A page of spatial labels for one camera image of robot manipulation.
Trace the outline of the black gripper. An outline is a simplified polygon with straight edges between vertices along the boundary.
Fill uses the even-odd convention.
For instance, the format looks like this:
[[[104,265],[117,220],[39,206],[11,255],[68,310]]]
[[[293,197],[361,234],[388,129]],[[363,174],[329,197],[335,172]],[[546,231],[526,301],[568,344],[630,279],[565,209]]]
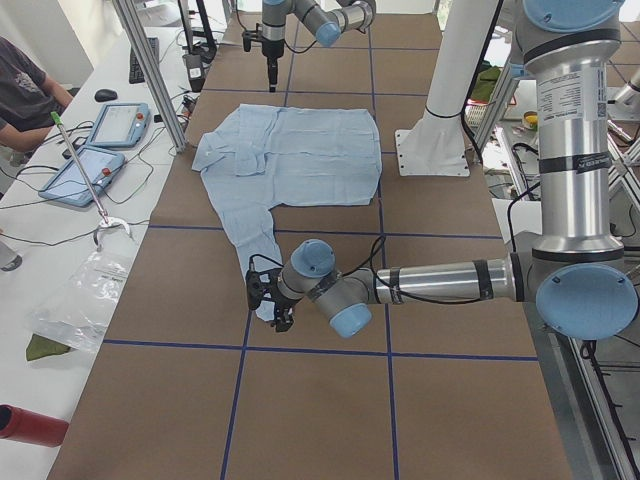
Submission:
[[[263,40],[263,55],[266,57],[269,75],[278,74],[278,60],[284,55],[284,40]],[[269,92],[277,91],[277,76],[273,81],[269,78]]]
[[[289,330],[294,324],[294,307],[296,301],[283,296],[275,296],[274,319],[272,326],[276,330]]]

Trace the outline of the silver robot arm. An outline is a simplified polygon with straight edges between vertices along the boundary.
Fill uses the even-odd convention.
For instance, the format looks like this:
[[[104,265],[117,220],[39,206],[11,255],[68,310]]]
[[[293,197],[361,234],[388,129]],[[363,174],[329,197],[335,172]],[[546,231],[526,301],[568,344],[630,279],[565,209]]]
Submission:
[[[330,47],[346,31],[365,32],[377,13],[375,1],[338,1],[338,4],[338,9],[328,11],[312,0],[262,2],[257,39],[266,58],[270,92],[275,92],[278,84],[278,61],[284,55],[286,21],[289,15],[294,15],[317,43]]]
[[[343,337],[372,304],[531,302],[555,331],[600,340],[636,317],[638,294],[609,228],[605,64],[620,44],[616,1],[520,1],[513,51],[536,82],[542,231],[503,259],[340,273],[331,247],[303,242],[271,277],[273,325],[308,298]]]

